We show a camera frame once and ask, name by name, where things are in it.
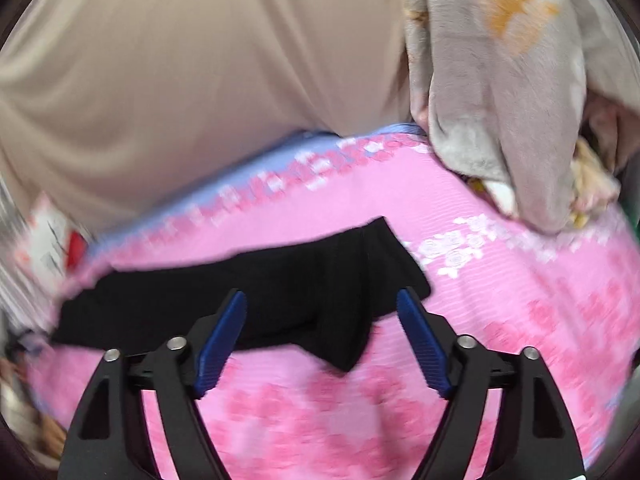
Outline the grey floral blanket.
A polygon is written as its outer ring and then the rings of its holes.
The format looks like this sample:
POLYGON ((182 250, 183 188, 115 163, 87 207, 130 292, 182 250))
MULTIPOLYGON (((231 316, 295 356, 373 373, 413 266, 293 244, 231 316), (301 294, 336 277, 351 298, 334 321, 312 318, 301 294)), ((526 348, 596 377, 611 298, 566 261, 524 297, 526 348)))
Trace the grey floral blanket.
POLYGON ((410 110, 506 217, 579 229, 639 170, 639 53, 608 0, 402 0, 410 110))

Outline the white cat face pillow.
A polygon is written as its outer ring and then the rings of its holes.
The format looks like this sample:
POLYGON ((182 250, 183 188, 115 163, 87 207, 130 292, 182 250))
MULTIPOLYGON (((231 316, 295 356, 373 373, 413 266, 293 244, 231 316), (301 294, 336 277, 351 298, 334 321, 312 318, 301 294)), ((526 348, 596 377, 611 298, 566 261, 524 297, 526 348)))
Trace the white cat face pillow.
POLYGON ((53 296, 75 270, 89 245, 86 231, 60 211, 47 195, 32 206, 14 249, 18 268, 43 292, 53 296))

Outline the beige padded headboard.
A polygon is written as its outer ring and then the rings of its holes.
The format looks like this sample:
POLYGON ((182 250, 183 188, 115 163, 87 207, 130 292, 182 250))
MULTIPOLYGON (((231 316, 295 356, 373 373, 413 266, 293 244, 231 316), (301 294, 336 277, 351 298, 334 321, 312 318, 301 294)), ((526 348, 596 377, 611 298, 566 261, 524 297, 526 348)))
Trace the beige padded headboard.
POLYGON ((409 117, 400 0, 12 0, 1 175, 93 233, 300 130, 409 117))

